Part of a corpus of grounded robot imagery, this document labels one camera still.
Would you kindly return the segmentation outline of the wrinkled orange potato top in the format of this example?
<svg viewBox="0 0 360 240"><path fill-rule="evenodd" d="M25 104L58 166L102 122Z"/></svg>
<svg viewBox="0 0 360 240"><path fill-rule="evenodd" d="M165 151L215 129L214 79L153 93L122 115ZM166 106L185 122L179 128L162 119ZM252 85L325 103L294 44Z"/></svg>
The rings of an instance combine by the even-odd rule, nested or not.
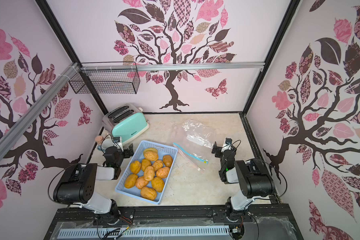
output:
<svg viewBox="0 0 360 240"><path fill-rule="evenodd" d="M156 151L149 150L144 151L144 157L151 162L155 162L159 159L159 154Z"/></svg>

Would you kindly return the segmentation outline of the clear blue zipper bag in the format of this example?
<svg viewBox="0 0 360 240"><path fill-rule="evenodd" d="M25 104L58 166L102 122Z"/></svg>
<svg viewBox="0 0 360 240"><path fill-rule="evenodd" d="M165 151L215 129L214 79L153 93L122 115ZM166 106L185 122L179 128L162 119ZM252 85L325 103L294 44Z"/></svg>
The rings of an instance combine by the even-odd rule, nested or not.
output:
<svg viewBox="0 0 360 240"><path fill-rule="evenodd" d="M169 143L180 150L180 153L199 168L209 163L214 145L215 130L194 120L187 120L173 125Z"/></svg>

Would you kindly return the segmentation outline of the orange potato tall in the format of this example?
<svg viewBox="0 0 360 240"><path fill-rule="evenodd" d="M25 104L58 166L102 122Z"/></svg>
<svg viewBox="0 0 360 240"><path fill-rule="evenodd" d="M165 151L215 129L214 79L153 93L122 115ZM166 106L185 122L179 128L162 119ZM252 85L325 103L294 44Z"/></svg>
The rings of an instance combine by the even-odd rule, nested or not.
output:
<svg viewBox="0 0 360 240"><path fill-rule="evenodd" d="M155 178L155 176L155 169L152 166L147 166L143 175L144 180L150 182Z"/></svg>

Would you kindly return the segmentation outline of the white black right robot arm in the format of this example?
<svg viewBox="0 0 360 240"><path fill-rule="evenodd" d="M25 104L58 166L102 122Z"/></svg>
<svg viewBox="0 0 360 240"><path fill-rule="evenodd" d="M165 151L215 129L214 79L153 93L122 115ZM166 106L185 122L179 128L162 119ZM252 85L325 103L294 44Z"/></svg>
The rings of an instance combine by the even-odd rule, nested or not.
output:
<svg viewBox="0 0 360 240"><path fill-rule="evenodd" d="M261 159L236 160L237 148L227 139L223 146L214 143L212 154L220 160L220 180L226 185L238 184L240 190L227 199L224 206L213 208L215 223L237 223L243 220L250 205L266 200L280 203L276 198L276 187L266 163Z"/></svg>

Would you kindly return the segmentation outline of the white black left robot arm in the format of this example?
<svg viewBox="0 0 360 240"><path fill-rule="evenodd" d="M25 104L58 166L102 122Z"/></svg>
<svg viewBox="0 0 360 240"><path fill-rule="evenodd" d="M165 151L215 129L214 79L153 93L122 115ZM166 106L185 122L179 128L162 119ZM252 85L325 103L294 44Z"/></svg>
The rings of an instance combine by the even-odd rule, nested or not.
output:
<svg viewBox="0 0 360 240"><path fill-rule="evenodd" d="M52 194L48 188L48 197L54 203L77 205L89 210L110 224L117 222L124 217L116 201L97 193L95 183L117 180L121 175L123 160L133 155L133 144L125 150L120 147L109 147L104 152L105 162L102 166L96 163L72 164L61 171L63 175Z"/></svg>

